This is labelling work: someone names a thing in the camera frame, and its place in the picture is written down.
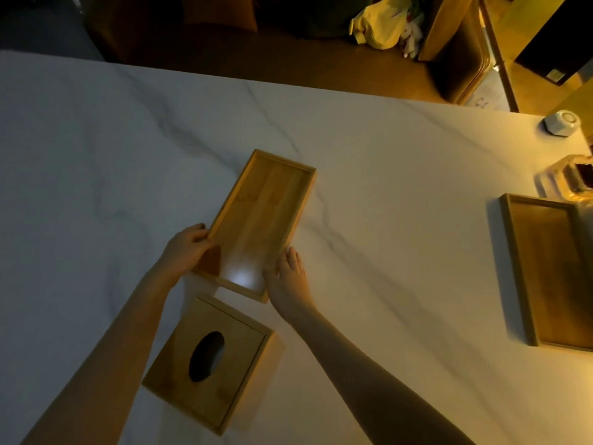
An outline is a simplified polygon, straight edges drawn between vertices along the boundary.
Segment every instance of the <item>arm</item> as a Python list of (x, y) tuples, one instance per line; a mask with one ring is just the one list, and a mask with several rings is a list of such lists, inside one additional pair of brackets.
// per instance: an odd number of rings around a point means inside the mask
[(472, 444), (454, 424), (346, 339), (315, 308), (291, 247), (279, 276), (264, 272), (272, 305), (301, 336), (375, 445)]
[(199, 224), (169, 241), (97, 346), (23, 440), (24, 445), (118, 442), (167, 295), (212, 246), (204, 239), (207, 233), (204, 224)]

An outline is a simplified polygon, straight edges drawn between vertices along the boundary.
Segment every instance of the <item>brown leather sofa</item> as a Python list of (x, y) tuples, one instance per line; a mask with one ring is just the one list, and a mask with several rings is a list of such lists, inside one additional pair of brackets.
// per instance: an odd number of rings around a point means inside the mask
[(230, 78), (463, 104), (485, 75), (490, 52), (478, 0), (438, 58), (404, 59), (347, 39), (305, 40), (258, 18), (258, 32), (184, 25), (175, 0), (95, 0), (85, 27), (108, 61)]

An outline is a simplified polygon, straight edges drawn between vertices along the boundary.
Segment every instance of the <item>oval hole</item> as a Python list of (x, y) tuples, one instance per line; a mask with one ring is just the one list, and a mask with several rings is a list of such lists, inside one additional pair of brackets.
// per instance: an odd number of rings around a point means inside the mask
[(224, 336), (213, 331), (205, 336), (189, 360), (189, 378), (196, 382), (204, 381), (217, 368), (224, 352)]

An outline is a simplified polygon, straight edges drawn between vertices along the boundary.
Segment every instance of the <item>marble table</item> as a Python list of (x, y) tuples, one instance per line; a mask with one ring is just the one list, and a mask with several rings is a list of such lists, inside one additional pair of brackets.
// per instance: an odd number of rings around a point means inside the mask
[[(536, 172), (588, 153), (582, 134), (11, 51), (0, 94), (0, 442), (24, 437), (167, 239), (211, 222), (261, 148), (318, 169), (293, 244), (319, 309), (360, 349), (478, 444), (593, 443), (593, 355), (524, 344), (495, 201), (536, 195)], [(202, 284), (171, 293), (151, 361)], [(123, 444), (368, 443), (270, 304), (216, 296), (276, 330), (224, 438), (140, 389)]]

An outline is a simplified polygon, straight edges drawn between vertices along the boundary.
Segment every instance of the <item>hand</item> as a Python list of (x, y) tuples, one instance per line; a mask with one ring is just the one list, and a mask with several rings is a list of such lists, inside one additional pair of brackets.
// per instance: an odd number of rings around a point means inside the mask
[(294, 327), (295, 323), (317, 309), (309, 293), (307, 273), (301, 257), (293, 247), (282, 252), (278, 259), (278, 269), (279, 276), (263, 270), (263, 278), (272, 306)]
[(174, 235), (152, 272), (175, 285), (184, 273), (197, 265), (204, 252), (214, 246), (211, 239), (206, 239), (208, 230), (205, 228), (204, 223), (198, 223)]

